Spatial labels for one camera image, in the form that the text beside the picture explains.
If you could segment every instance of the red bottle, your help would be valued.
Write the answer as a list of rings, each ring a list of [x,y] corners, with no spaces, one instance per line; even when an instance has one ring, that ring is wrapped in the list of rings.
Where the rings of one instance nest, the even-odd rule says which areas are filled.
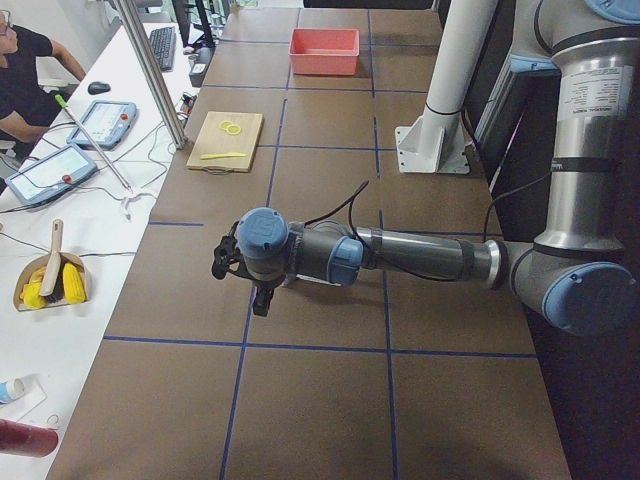
[[[0,419],[0,453],[44,457],[56,449],[54,430]]]

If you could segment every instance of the computer mouse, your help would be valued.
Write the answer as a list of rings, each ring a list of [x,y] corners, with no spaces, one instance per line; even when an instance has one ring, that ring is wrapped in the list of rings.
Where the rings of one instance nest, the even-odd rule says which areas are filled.
[[[98,95],[100,93],[108,92],[109,90],[111,90],[111,86],[104,82],[91,82],[87,88],[89,95]]]

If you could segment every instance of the metal pole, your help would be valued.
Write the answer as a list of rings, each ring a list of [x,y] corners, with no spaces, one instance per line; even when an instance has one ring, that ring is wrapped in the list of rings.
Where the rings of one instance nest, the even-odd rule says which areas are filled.
[[[142,26],[142,22],[138,17],[138,8],[133,0],[114,0],[122,25],[129,36],[129,40],[136,52],[142,71],[147,79],[153,98],[156,101],[160,115],[167,126],[173,143],[178,150],[184,148],[187,143],[187,137],[184,134],[182,123],[178,119],[175,112],[171,96],[167,90],[167,86],[162,78],[160,67],[151,50],[151,45],[147,38],[147,33]]]
[[[111,169],[111,171],[115,174],[115,176],[118,177],[118,180],[120,180],[120,183],[122,184],[122,186],[127,190],[132,191],[131,184],[127,181],[126,178],[122,176],[122,174],[113,164],[113,162],[109,159],[109,157],[107,157],[107,154],[104,153],[104,150],[102,150],[102,147],[98,145],[98,142],[94,140],[93,136],[87,131],[85,126],[82,124],[82,122],[78,119],[78,117],[75,116],[75,114],[67,106],[67,102],[64,101],[62,96],[56,95],[55,99],[58,102],[58,104],[64,109],[64,111],[67,112],[67,115],[71,117],[71,120],[73,120],[73,122],[80,129],[80,131],[84,133],[84,136],[86,137],[87,140],[89,140],[89,143],[95,149],[95,151],[98,152],[98,155],[100,155],[100,158],[102,158],[105,161],[105,163]]]

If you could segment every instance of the brown table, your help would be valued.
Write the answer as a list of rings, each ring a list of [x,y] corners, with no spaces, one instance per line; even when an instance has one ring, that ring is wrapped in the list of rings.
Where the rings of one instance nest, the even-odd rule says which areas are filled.
[[[295,27],[358,28],[358,73],[292,75]],[[253,169],[187,170],[192,144],[175,155],[48,478],[569,478],[508,293],[365,271],[279,288],[260,318],[249,282],[210,273],[247,210],[306,220],[363,180],[356,224],[479,241],[477,168],[397,167],[393,131],[422,112],[441,33],[429,11],[231,15],[187,133],[208,111],[263,113]]]

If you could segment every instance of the wooden cutting board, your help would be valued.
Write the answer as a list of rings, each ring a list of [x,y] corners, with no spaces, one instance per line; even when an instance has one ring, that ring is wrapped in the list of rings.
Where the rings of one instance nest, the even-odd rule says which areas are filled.
[[[189,160],[187,160],[187,168],[192,170],[232,170],[234,172],[250,171],[263,121],[264,117],[261,113],[207,113],[191,155],[189,155]],[[240,127],[240,133],[231,135],[224,130],[223,127],[229,125],[229,122]],[[210,160],[200,158],[201,155],[229,152],[244,153],[246,156]]]

